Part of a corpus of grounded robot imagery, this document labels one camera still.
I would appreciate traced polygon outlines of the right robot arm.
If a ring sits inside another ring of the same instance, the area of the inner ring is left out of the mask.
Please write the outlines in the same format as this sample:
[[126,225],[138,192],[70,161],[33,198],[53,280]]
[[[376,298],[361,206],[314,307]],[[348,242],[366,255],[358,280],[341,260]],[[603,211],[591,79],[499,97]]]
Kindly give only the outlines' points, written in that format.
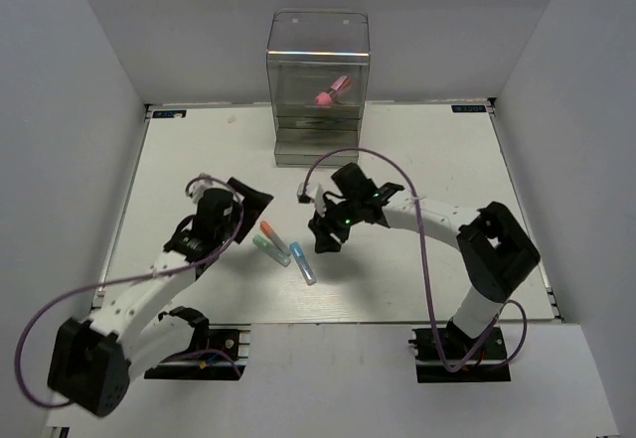
[[315,237],[315,252],[340,251],[358,223],[423,232],[455,248],[470,288],[445,335],[454,353],[474,356],[485,344],[484,331],[541,259],[511,211],[498,202],[470,209],[418,198],[400,184],[378,186],[355,163],[340,168],[331,179],[337,194],[307,182],[297,192],[299,203],[314,206],[308,227]]

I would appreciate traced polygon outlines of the blue capped marker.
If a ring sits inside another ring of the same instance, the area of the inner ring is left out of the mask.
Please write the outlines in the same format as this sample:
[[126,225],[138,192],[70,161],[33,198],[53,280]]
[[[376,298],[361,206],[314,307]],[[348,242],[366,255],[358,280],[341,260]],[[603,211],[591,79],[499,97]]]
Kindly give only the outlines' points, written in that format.
[[306,284],[309,286],[314,285],[317,282],[316,275],[309,265],[307,257],[300,244],[298,242],[292,242],[289,245],[289,249]]

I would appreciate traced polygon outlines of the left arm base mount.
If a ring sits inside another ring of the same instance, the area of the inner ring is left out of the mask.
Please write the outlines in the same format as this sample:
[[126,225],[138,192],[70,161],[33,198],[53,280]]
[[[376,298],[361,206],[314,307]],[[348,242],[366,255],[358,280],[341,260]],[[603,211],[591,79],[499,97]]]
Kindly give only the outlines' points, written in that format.
[[247,365],[249,325],[215,325],[191,352],[149,369],[147,380],[238,381]]

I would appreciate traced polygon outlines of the pink capped red stapler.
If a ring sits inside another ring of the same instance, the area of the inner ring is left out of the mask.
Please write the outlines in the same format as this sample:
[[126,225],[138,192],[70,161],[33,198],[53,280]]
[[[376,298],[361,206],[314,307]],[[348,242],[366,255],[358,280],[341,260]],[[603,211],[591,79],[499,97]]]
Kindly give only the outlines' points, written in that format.
[[314,99],[314,104],[320,107],[328,107],[337,102],[337,100],[348,92],[351,88],[352,79],[347,75],[338,77],[331,86],[320,92]]

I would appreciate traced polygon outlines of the orange capped marker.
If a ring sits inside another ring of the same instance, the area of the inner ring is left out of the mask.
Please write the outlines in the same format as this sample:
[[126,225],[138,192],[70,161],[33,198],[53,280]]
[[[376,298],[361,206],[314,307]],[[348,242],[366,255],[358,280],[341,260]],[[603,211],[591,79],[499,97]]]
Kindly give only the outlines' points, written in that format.
[[290,256],[291,252],[288,244],[279,236],[274,228],[266,221],[262,220],[259,224],[260,230],[265,236],[285,255]]

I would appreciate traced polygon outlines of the clear acrylic drawer organizer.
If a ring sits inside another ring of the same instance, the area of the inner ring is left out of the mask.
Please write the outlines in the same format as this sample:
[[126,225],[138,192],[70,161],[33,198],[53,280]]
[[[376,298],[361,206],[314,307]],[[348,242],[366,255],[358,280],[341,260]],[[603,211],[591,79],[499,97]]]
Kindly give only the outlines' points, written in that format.
[[[337,153],[323,167],[358,159],[371,66],[369,18],[351,9],[281,9],[274,13],[266,46],[266,67],[279,167],[309,167]],[[351,88],[335,104],[315,97],[341,75]],[[330,129],[297,128],[297,119],[334,119]]]

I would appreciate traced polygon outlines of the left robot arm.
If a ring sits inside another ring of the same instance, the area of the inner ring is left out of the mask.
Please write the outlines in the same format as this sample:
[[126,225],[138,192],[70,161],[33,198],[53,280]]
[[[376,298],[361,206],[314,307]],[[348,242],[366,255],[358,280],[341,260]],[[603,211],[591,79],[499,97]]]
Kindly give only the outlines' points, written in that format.
[[150,266],[117,297],[83,320],[58,329],[47,384],[97,417],[110,414],[130,383],[163,360],[203,355],[210,345],[208,318],[174,303],[233,243],[241,243],[272,202],[236,178],[218,188],[202,175],[186,194],[196,206],[184,217]]

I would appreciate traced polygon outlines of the green capped marker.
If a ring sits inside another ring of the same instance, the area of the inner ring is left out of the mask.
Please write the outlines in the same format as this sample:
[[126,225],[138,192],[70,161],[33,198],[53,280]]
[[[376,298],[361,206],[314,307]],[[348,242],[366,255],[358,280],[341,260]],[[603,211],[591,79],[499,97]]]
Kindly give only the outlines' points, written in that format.
[[269,258],[277,262],[279,265],[283,267],[287,267],[291,259],[289,256],[284,254],[277,246],[272,244],[269,240],[265,239],[263,236],[257,234],[252,238],[252,243],[264,254],[266,254]]

